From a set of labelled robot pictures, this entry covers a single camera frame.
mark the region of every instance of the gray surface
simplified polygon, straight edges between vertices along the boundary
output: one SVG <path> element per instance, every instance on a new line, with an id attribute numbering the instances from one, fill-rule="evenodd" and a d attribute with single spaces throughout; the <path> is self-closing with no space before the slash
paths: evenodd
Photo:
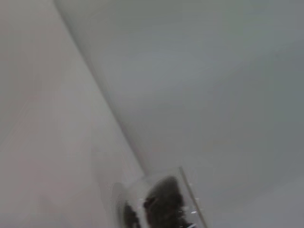
<path id="1" fill-rule="evenodd" d="M 303 226 L 261 199 L 304 175 L 302 2 L 59 2 L 147 171 L 182 164 L 216 227 Z"/>

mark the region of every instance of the wall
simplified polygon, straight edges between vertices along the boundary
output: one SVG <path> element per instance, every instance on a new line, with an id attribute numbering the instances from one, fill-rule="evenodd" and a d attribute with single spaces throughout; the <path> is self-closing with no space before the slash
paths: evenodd
<path id="1" fill-rule="evenodd" d="M 214 227 L 303 226 L 302 2 L 57 3 L 147 171 L 183 165 Z"/>
<path id="2" fill-rule="evenodd" d="M 0 32 L 0 227 L 113 227 L 114 184 L 143 172 L 53 2 L 0 1 Z"/>

